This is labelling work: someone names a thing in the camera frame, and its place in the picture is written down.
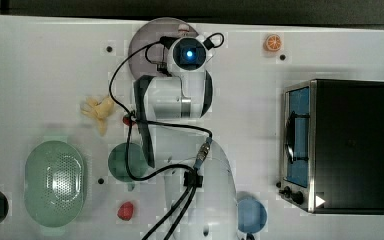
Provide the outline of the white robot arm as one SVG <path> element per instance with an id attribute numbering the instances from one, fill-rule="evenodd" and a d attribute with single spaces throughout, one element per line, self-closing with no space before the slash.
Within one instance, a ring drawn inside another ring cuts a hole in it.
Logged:
<path id="1" fill-rule="evenodd" d="M 209 37 L 168 37 L 162 75 L 143 75 L 133 89 L 136 122 L 148 165 L 163 174 L 168 223 L 164 240 L 236 240 L 238 214 L 227 156 L 213 133 L 188 125 L 212 103 L 206 64 L 218 46 Z"/>

